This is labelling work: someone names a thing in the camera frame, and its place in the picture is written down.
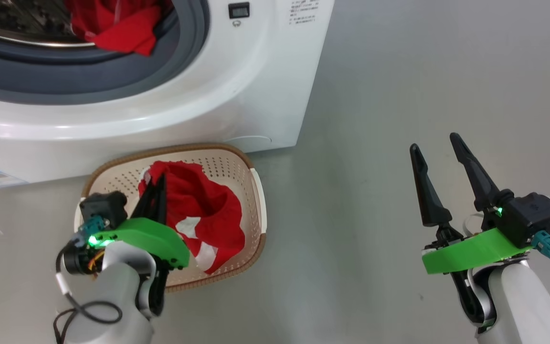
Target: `green led light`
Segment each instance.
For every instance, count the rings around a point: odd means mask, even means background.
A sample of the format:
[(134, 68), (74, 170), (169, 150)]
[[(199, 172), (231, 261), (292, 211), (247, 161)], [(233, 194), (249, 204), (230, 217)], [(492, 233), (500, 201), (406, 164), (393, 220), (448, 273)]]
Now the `green led light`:
[(90, 238), (88, 238), (88, 244), (90, 246), (96, 246), (99, 244), (99, 240), (97, 240), (94, 236), (90, 236)]
[(95, 236), (91, 236), (91, 237), (88, 238), (88, 244), (90, 246), (93, 246), (93, 247), (105, 247), (105, 246), (111, 244), (114, 241), (115, 240), (109, 240), (109, 239), (99, 241), (99, 240), (96, 239)]

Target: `green 3d-printed part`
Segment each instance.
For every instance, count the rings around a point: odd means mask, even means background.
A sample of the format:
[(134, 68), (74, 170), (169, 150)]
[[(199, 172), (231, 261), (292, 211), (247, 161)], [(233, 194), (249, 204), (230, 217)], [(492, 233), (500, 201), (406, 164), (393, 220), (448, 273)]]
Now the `green 3d-printed part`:
[(428, 274), (443, 274), (478, 268), (526, 252), (532, 247), (517, 248), (493, 228), (470, 239), (423, 255)]
[(102, 247), (111, 240), (122, 240), (146, 250), (168, 263), (170, 268), (188, 266), (190, 251), (179, 235), (170, 227), (148, 218), (129, 218), (114, 230), (98, 232), (89, 242), (92, 246)]

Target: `beige laundry basket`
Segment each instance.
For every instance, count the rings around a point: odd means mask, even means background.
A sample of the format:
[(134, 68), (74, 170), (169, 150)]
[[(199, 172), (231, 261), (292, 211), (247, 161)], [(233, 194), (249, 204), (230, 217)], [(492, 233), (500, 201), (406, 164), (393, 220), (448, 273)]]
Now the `beige laundry basket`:
[[(139, 201), (137, 185), (141, 172), (155, 161), (184, 161), (198, 163), (203, 172), (216, 183), (226, 185), (239, 198), (242, 206), (241, 229), (245, 246), (235, 257), (211, 275), (201, 271), (190, 257), (184, 270), (174, 270), (167, 279), (167, 291), (180, 291), (240, 274), (252, 266), (266, 240), (266, 208), (264, 192), (258, 173), (242, 151), (226, 144), (192, 144), (152, 150), (130, 155), (104, 164), (90, 176), (82, 192), (82, 199), (95, 192), (121, 191), (128, 198), (125, 210), (131, 214)], [(76, 209), (74, 228), (82, 223)]]

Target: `basket rim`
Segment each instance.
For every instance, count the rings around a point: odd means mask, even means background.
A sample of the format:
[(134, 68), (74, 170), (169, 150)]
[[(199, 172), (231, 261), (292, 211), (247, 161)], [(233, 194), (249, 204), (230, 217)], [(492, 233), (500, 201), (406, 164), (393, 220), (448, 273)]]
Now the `basket rim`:
[[(229, 144), (223, 144), (223, 143), (199, 143), (199, 144), (184, 144), (181, 146), (171, 146), (166, 148), (158, 148), (156, 150), (147, 150), (146, 152), (140, 152), (135, 153), (131, 155), (127, 155), (125, 157), (121, 157), (118, 159), (113, 159), (112, 161), (109, 161), (107, 163), (104, 163), (103, 165), (99, 166), (98, 169), (96, 169), (90, 176), (89, 179), (86, 181), (85, 186), (82, 190), (81, 197), (88, 197), (90, 189), (92, 188), (92, 185), (96, 181), (96, 179), (105, 171), (109, 170), (110, 168), (118, 165), (122, 165), (127, 162), (144, 159), (147, 157), (155, 157), (157, 155), (163, 155), (163, 154), (171, 154), (171, 153), (178, 153), (178, 152), (188, 152), (188, 151), (205, 151), (205, 150), (225, 150), (229, 151), (231, 153), (234, 153), (235, 155), (238, 155), (243, 162), (247, 165), (247, 168), (249, 170), (254, 168), (254, 164), (251, 162), (249, 157), (239, 150), (238, 148), (231, 146)], [(266, 233), (262, 233), (260, 235), (260, 241), (258, 242), (258, 248), (256, 248), (256, 251), (254, 252), (253, 256), (247, 261), (247, 263), (241, 265), (238, 268), (232, 269), (228, 272), (225, 272), (220, 275), (216, 276), (209, 276), (204, 279), (199, 279), (197, 281), (191, 281), (188, 283), (183, 283), (179, 285), (172, 285), (165, 288), (165, 292), (177, 292), (187, 289), (192, 289), (196, 287), (200, 287), (203, 285), (208, 285), (210, 283), (215, 283), (217, 281), (221, 281), (223, 279), (227, 279), (229, 277), (236, 276), (242, 272), (245, 272), (245, 270), (249, 269), (254, 263), (258, 260), (260, 255), (262, 254), (262, 251), (264, 249), (264, 244), (266, 242)]]

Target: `cable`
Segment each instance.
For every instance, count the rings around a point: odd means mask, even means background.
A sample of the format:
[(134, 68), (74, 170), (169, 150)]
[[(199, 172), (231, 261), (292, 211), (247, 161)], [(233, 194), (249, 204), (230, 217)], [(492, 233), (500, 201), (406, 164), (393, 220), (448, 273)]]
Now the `cable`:
[(96, 264), (96, 261), (103, 257), (105, 254), (105, 249), (100, 250), (92, 259), (88, 262), (88, 270), (92, 271), (92, 267)]
[[(75, 242), (77, 240), (70, 240), (67, 242), (67, 244), (59, 251), (59, 254), (56, 256), (56, 262), (55, 262), (55, 269), (56, 269), (56, 279), (59, 282), (59, 288), (61, 288), (61, 292), (63, 292), (63, 295), (69, 303), (73, 306), (72, 309), (65, 310), (61, 312), (59, 315), (56, 316), (53, 322), (54, 327), (54, 337), (56, 339), (57, 344), (63, 344), (65, 343), (65, 336), (67, 335), (67, 329), (69, 328), (70, 324), (72, 323), (72, 320), (78, 315), (81, 314), (85, 316), (87, 319), (90, 319), (96, 323), (99, 324), (116, 324), (122, 319), (122, 309), (115, 305), (114, 303), (111, 303), (109, 301), (91, 301), (87, 302), (84, 305), (80, 305), (76, 299), (72, 296), (72, 293), (69, 290), (69, 286), (67, 285), (67, 281), (65, 281), (65, 277), (61, 273), (61, 260), (63, 259), (63, 254), (67, 249), (69, 249), (71, 246), (74, 246)], [(98, 318), (89, 312), (86, 311), (88, 307), (92, 307), (95, 305), (102, 305), (113, 308), (117, 313), (118, 316), (115, 319), (101, 319)], [(65, 314), (70, 313), (71, 315), (67, 320), (65, 321), (65, 325), (63, 326), (63, 331), (59, 331), (59, 328), (57, 326), (57, 323), (59, 322), (59, 319), (61, 316), (64, 316)]]
[(462, 231), (464, 231), (464, 235), (466, 235), (467, 237), (474, 237), (476, 235), (468, 229), (468, 221), (470, 220), (471, 217), (483, 218), (483, 213), (474, 213), (474, 214), (468, 215), (464, 219), (464, 221), (462, 222)]

